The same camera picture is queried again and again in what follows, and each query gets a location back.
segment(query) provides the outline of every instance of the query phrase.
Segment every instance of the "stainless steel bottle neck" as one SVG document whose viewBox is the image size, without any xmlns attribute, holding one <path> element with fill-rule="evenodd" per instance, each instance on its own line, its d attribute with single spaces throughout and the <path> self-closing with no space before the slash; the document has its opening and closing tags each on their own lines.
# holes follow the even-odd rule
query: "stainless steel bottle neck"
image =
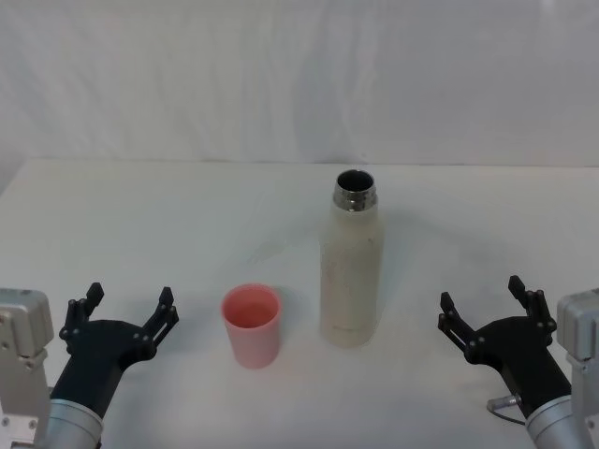
<svg viewBox="0 0 599 449">
<path fill-rule="evenodd" d="M 368 210 L 378 202 L 373 176 L 363 170 L 347 170 L 337 178 L 333 203 L 342 210 Z"/>
</svg>

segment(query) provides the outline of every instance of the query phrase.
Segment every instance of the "pink cup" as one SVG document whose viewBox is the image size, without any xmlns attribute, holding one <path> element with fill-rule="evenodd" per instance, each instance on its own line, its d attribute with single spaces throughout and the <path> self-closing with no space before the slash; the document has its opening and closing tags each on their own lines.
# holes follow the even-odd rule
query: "pink cup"
<svg viewBox="0 0 599 449">
<path fill-rule="evenodd" d="M 233 355 L 249 369 L 264 368 L 279 354 L 281 301 L 276 290 L 247 283 L 228 292 L 221 306 Z"/>
</svg>

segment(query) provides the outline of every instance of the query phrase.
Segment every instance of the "robotic arm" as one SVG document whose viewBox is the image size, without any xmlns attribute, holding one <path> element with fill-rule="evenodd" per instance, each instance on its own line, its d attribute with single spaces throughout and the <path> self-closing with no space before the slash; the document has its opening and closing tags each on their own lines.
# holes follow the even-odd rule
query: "robotic arm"
<svg viewBox="0 0 599 449">
<path fill-rule="evenodd" d="M 49 396 L 43 360 L 53 337 L 41 292 L 0 290 L 0 449 L 96 449 L 102 418 L 131 365 L 150 360 L 179 317 L 168 287 L 143 326 L 89 321 L 104 292 L 70 300 L 60 338 L 70 359 Z"/>
<path fill-rule="evenodd" d="M 599 290 L 563 298 L 556 324 L 542 290 L 527 291 L 517 276 L 510 278 L 508 288 L 526 316 L 504 318 L 474 331 L 443 293 L 439 329 L 463 351 L 466 361 L 500 373 L 512 396 L 491 400 L 488 408 L 518 405 L 537 448 L 599 448 Z M 572 385 L 547 349 L 556 329 L 573 366 Z"/>
</svg>

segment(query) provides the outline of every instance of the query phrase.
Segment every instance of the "wall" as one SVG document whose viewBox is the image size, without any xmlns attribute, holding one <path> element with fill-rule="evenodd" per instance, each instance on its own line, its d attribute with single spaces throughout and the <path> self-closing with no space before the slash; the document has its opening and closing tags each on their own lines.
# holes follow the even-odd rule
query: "wall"
<svg viewBox="0 0 599 449">
<path fill-rule="evenodd" d="M 3 0 L 25 156 L 599 165 L 596 0 Z"/>
</svg>

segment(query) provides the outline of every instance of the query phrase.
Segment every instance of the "white table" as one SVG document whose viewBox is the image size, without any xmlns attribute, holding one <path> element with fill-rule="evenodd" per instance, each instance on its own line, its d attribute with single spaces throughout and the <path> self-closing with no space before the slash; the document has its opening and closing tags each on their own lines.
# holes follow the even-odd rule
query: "white table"
<svg viewBox="0 0 599 449">
<path fill-rule="evenodd" d="M 0 285 L 44 291 L 55 330 L 93 281 L 95 318 L 141 324 L 163 285 L 182 320 L 129 370 L 107 448 L 531 448 L 485 411 L 507 393 L 437 330 L 448 290 L 473 326 L 523 313 L 517 273 L 557 300 L 599 285 L 599 169 L 369 167 L 387 222 L 382 319 L 368 346 L 317 333 L 317 230 L 342 166 L 29 162 L 0 197 Z M 284 343 L 259 371 L 235 364 L 223 293 L 284 296 Z M 569 373 L 564 351 L 552 352 Z M 67 355 L 55 339 L 49 382 Z"/>
</svg>

